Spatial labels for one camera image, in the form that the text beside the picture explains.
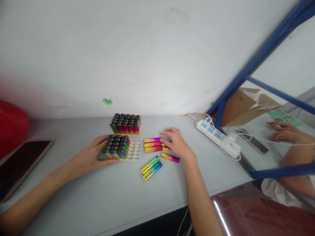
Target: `blue metal frame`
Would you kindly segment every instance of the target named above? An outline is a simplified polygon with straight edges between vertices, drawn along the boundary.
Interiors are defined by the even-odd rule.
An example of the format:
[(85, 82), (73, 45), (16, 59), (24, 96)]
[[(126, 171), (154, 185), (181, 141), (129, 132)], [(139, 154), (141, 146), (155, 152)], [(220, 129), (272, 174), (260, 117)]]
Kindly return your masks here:
[(315, 175), (315, 163), (249, 172), (253, 179)]
[(278, 97), (283, 98), (284, 100), (287, 100), (288, 102), (302, 108), (303, 110), (308, 111), (309, 113), (312, 113), (313, 115), (315, 115), (315, 107), (313, 107), (312, 105), (309, 105), (307, 103), (304, 103), (302, 101), (300, 101), (299, 99), (296, 99), (295, 97), (292, 97), (276, 88), (273, 88), (257, 79), (254, 79), (253, 77), (250, 76), (246, 76), (246, 80), (248, 80), (249, 82), (252, 82), (253, 84), (258, 85), (259, 87), (273, 93), (274, 95), (277, 95)]
[[(249, 60), (247, 65), (235, 77), (222, 95), (216, 100), (214, 105), (207, 111), (207, 114), (214, 115), (216, 112), (216, 128), (220, 128), (224, 106), (226, 101), (248, 80), (263, 89), (301, 107), (302, 109), (315, 115), (315, 107), (304, 103), (284, 92), (281, 92), (263, 82), (250, 77), (255, 70), (269, 57), (270, 54), (292, 33), (300, 24), (304, 23), (315, 15), (315, 0), (300, 0), (293, 10), (287, 15), (282, 23), (276, 28), (273, 34), (267, 39), (258, 52)], [(270, 170), (253, 171), (249, 173), (252, 178), (279, 178), (286, 176), (315, 174), (315, 164), (305, 164), (301, 166), (275, 168)]]
[(283, 40), (292, 32), (301, 21), (299, 16), (304, 15), (304, 11), (314, 4), (314, 0), (301, 0), (294, 9), (288, 14), (283, 22), (277, 27), (269, 39), (263, 44), (259, 51), (249, 60), (244, 69), (236, 76), (232, 83), (227, 87), (223, 94), (217, 99), (213, 106), (208, 110), (207, 114), (214, 115), (219, 104), (225, 98), (228, 100), (234, 92), (245, 82), (245, 76), (252, 75), (253, 72), (267, 59), (267, 57), (283, 42)]

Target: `cable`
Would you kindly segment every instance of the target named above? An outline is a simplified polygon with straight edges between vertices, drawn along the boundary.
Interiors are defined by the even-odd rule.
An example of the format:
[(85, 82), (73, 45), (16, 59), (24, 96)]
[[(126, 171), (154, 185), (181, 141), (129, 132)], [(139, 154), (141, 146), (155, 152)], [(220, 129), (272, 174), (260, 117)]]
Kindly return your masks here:
[(191, 118), (193, 118), (196, 122), (198, 122), (193, 116), (187, 114), (188, 116), (190, 116)]
[(234, 158), (232, 158), (229, 154), (227, 154), (227, 152), (224, 151), (222, 148), (221, 148), (221, 150), (222, 150), (222, 152), (223, 152), (228, 158), (230, 158), (232, 161), (240, 161), (240, 160), (242, 159), (242, 156), (241, 156), (241, 155), (239, 155), (237, 159), (234, 159)]
[(229, 128), (228, 131), (227, 131), (227, 134), (229, 134), (230, 129), (240, 130), (240, 131), (242, 131), (242, 132), (245, 132), (245, 133), (242, 133), (242, 135), (248, 135), (248, 136), (251, 136), (252, 138), (254, 137), (254, 138), (257, 138), (257, 139), (260, 139), (260, 140), (269, 142), (269, 143), (282, 144), (282, 145), (287, 145), (287, 146), (315, 145), (315, 143), (313, 143), (313, 144), (287, 144), (287, 143), (277, 143), (277, 142), (273, 142), (273, 141), (265, 140), (265, 139), (263, 139), (263, 138), (256, 137), (256, 136), (251, 135), (250, 133), (248, 133), (248, 132), (246, 132), (246, 131), (243, 131), (243, 130), (241, 130), (241, 129), (234, 128), (234, 127)]
[(211, 118), (211, 116), (209, 114), (206, 114), (206, 113), (194, 112), (194, 113), (187, 113), (186, 115), (189, 115), (189, 114), (201, 114), (201, 115), (206, 115), (206, 116)]
[(186, 215), (187, 215), (188, 209), (189, 209), (189, 206), (187, 207), (187, 211), (186, 211), (186, 213), (185, 213), (185, 215), (184, 215), (183, 220), (181, 221), (181, 224), (180, 224), (179, 229), (178, 229), (178, 232), (177, 232), (177, 236), (179, 235), (179, 231), (180, 231), (181, 225), (182, 225), (183, 222), (184, 222), (184, 219), (185, 219), (185, 217), (186, 217)]

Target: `white power strip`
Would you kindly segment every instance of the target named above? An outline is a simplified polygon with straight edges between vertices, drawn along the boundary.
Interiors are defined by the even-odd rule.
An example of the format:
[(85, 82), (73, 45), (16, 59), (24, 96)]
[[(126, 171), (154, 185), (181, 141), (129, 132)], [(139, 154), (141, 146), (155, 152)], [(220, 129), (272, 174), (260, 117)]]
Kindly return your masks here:
[(197, 122), (197, 129), (204, 133), (208, 138), (222, 148), (231, 158), (238, 160), (241, 152), (241, 147), (234, 142), (229, 136), (225, 136), (215, 127), (211, 125), (212, 119), (209, 117), (206, 120)]

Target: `hand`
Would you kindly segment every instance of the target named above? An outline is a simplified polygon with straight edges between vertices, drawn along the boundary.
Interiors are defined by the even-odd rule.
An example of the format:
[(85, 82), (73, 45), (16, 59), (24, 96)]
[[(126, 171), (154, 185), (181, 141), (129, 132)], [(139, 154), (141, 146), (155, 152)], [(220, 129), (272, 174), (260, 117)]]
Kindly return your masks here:
[(293, 144), (310, 144), (314, 143), (309, 137), (291, 132), (291, 131), (280, 131), (271, 134), (270, 139), (275, 142), (289, 142)]
[(298, 128), (296, 128), (294, 125), (290, 123), (271, 121), (268, 122), (268, 124), (276, 131), (291, 131), (294, 133), (301, 133), (301, 131)]
[(105, 147), (108, 138), (108, 135), (97, 137), (76, 156), (57, 169), (56, 172), (61, 174), (68, 182), (101, 167), (118, 163), (117, 160), (99, 161), (96, 158), (98, 153)]
[(170, 127), (160, 134), (167, 135), (172, 139), (172, 142), (166, 141), (165, 139), (160, 139), (160, 142), (168, 146), (170, 149), (172, 149), (173, 152), (180, 155), (185, 160), (194, 157), (197, 158), (195, 153), (184, 140), (179, 129)]

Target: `cardboard box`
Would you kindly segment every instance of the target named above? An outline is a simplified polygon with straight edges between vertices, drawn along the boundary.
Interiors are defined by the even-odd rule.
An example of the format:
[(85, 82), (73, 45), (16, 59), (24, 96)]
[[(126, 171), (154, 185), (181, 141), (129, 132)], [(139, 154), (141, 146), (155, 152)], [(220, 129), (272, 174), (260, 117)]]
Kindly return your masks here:
[(260, 89), (239, 88), (233, 96), (225, 103), (221, 126), (244, 125), (256, 117), (276, 109), (279, 103), (266, 94), (259, 96), (259, 103), (254, 101), (245, 93), (257, 93)]

